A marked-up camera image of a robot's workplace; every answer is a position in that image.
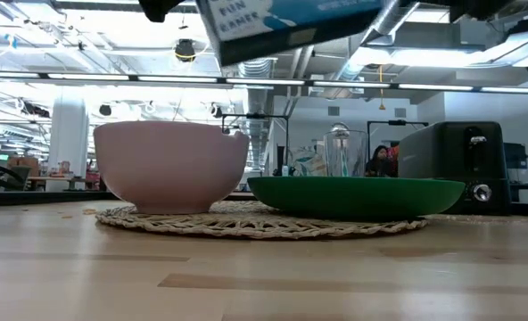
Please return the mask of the person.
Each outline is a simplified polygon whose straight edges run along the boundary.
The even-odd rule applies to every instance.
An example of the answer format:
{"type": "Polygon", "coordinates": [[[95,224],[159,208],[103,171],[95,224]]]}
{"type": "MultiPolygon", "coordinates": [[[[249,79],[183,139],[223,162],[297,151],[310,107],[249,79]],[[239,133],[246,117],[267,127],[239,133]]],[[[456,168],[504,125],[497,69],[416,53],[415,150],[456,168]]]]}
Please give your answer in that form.
{"type": "Polygon", "coordinates": [[[389,177],[392,173],[392,166],[388,156],[388,150],[384,145],[376,147],[372,158],[366,165],[367,177],[389,177]]]}

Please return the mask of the white teal patterned bag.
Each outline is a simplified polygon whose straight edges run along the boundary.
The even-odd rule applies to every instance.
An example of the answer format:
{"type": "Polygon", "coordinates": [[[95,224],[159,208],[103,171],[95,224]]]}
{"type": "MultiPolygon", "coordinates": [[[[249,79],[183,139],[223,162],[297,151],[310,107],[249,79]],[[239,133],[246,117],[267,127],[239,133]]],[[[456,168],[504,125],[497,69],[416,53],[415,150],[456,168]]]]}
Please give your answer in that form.
{"type": "Polygon", "coordinates": [[[322,146],[302,146],[290,150],[289,164],[295,177],[325,177],[325,152],[322,146]]]}

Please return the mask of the black tubular stand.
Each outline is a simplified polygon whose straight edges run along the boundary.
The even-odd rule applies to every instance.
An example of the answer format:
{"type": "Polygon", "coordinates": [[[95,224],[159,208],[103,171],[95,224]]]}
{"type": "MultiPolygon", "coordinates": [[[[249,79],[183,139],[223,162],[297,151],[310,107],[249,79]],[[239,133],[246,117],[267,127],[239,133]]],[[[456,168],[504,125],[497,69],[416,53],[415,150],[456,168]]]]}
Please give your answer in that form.
{"type": "Polygon", "coordinates": [[[391,119],[391,120],[386,120],[386,121],[383,121],[383,120],[368,120],[367,121],[367,135],[368,135],[367,144],[368,144],[369,148],[370,148],[370,145],[371,145],[371,125],[372,124],[385,124],[385,125],[388,125],[388,126],[407,126],[407,125],[411,125],[415,129],[418,129],[417,125],[420,125],[420,126],[423,126],[423,127],[428,127],[430,125],[429,122],[406,121],[404,119],[391,119]]]}

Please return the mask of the blue frosted flakes cereal box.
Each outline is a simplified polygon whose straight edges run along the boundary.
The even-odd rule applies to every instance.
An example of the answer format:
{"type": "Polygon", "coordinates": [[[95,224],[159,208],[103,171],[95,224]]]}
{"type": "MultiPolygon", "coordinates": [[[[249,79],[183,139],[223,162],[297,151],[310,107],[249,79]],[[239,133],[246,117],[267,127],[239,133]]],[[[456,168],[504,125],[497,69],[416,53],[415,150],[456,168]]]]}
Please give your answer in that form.
{"type": "Polygon", "coordinates": [[[221,66],[361,33],[408,0],[196,0],[221,66]]]}

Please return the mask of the empty clear glass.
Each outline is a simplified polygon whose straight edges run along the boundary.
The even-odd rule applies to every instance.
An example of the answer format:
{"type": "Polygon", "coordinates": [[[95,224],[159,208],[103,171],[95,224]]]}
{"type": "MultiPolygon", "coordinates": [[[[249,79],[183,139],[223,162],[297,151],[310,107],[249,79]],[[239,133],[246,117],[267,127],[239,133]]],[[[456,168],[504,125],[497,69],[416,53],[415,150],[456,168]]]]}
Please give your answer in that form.
{"type": "Polygon", "coordinates": [[[367,133],[334,130],[324,135],[327,175],[363,177],[367,164],[367,133]]]}

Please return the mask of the green plate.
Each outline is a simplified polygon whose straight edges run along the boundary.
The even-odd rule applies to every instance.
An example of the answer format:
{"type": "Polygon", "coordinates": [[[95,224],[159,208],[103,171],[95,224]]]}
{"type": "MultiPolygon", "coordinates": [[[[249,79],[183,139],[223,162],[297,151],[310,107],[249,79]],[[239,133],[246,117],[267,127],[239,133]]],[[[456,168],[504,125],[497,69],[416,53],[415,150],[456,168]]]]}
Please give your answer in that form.
{"type": "Polygon", "coordinates": [[[457,181],[389,177],[253,177],[248,185],[283,214],[357,222],[438,214],[465,191],[457,181]]]}

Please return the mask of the black hanging ceiling lamp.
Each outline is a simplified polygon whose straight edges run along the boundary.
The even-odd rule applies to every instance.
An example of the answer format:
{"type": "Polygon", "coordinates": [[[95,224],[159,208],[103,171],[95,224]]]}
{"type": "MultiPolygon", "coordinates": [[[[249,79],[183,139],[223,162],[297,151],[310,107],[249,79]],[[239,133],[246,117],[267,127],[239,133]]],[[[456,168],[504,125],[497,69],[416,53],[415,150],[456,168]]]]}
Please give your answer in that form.
{"type": "Polygon", "coordinates": [[[174,54],[181,62],[193,62],[196,56],[194,41],[186,38],[179,39],[175,46],[174,54]]]}

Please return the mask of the pale bowl with notched rim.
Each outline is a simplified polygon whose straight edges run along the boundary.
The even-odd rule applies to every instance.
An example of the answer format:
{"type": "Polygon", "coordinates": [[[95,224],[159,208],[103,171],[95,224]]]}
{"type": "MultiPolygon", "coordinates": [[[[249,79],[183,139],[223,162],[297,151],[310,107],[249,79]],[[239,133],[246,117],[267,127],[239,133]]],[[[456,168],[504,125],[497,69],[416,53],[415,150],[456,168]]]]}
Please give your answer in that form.
{"type": "Polygon", "coordinates": [[[229,196],[244,173],[250,138],[176,121],[122,121],[94,130],[102,180],[144,214],[194,214],[229,196]]]}

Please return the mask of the round woven placemat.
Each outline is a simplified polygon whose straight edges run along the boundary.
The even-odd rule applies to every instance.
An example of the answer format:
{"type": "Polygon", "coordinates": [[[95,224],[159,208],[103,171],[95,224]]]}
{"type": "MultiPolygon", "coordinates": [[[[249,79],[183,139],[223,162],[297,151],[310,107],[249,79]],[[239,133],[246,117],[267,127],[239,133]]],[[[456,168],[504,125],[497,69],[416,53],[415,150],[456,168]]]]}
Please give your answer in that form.
{"type": "Polygon", "coordinates": [[[100,210],[95,213],[95,218],[107,226],[158,235],[270,241],[396,235],[417,231],[428,225],[424,218],[383,223],[296,218],[256,201],[217,202],[209,211],[196,214],[144,214],[135,206],[123,206],[100,210]]]}

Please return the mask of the black chair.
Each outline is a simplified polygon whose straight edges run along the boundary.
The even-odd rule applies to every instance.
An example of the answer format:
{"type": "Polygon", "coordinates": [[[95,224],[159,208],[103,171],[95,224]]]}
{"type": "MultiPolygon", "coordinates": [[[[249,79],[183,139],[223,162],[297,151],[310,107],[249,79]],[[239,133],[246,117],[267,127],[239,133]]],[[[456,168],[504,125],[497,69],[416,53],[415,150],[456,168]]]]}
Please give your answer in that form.
{"type": "Polygon", "coordinates": [[[24,191],[30,171],[30,167],[14,166],[8,169],[0,166],[0,190],[24,191]]]}

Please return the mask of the black toaster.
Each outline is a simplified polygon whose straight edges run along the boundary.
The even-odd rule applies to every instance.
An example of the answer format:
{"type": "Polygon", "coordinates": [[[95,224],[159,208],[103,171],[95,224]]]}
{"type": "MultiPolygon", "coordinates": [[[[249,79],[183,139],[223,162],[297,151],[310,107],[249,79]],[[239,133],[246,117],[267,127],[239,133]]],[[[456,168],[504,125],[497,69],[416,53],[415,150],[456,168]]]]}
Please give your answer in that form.
{"type": "Polygon", "coordinates": [[[398,175],[465,185],[449,214],[507,215],[510,187],[502,129],[495,121],[443,121],[399,143],[398,175]]]}

